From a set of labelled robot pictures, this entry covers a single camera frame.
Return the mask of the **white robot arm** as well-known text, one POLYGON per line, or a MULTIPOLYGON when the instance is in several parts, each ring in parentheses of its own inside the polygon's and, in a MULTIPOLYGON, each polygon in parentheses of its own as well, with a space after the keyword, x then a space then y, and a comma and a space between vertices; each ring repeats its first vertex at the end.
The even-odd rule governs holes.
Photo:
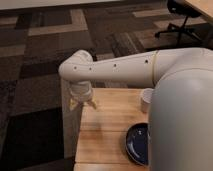
POLYGON ((58 72, 78 101, 92 97, 93 81, 151 88, 150 171, 213 171, 213 50, 153 50, 101 61, 78 50, 58 72))

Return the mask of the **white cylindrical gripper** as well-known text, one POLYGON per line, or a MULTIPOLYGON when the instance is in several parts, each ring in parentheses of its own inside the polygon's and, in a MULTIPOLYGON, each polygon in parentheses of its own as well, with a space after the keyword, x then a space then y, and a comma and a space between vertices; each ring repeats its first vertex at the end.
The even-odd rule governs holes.
POLYGON ((70 85, 70 94, 75 99, 71 99, 69 102, 69 108, 74 110, 78 102, 88 101, 88 105, 97 109, 95 101, 92 100, 93 90, 92 85, 89 81, 82 81, 77 83, 72 83, 70 85))

